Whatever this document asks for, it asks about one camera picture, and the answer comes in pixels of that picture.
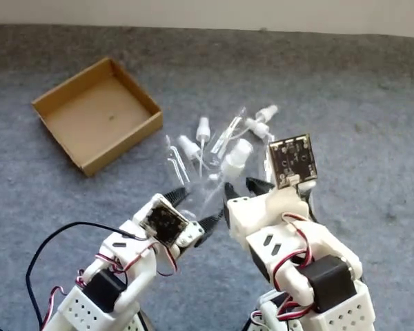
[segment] open cardboard tray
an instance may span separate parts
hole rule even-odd
[[[162,127],[159,106],[109,58],[45,93],[32,105],[88,176]]]

